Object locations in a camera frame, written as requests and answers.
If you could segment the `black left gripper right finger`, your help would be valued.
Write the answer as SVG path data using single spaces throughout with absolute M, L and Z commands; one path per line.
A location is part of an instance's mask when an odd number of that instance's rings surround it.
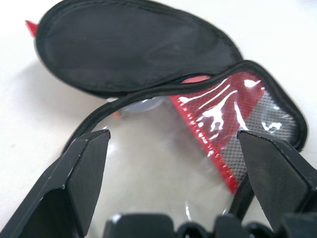
M 317 171 L 287 141 L 249 130 L 237 133 L 251 187 L 271 226 L 287 213 L 317 210 Z

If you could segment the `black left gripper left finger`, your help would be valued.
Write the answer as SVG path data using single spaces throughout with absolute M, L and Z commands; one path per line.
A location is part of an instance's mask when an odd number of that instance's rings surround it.
M 76 138 L 39 177 L 0 233 L 2 238 L 83 238 L 103 181 L 110 131 Z

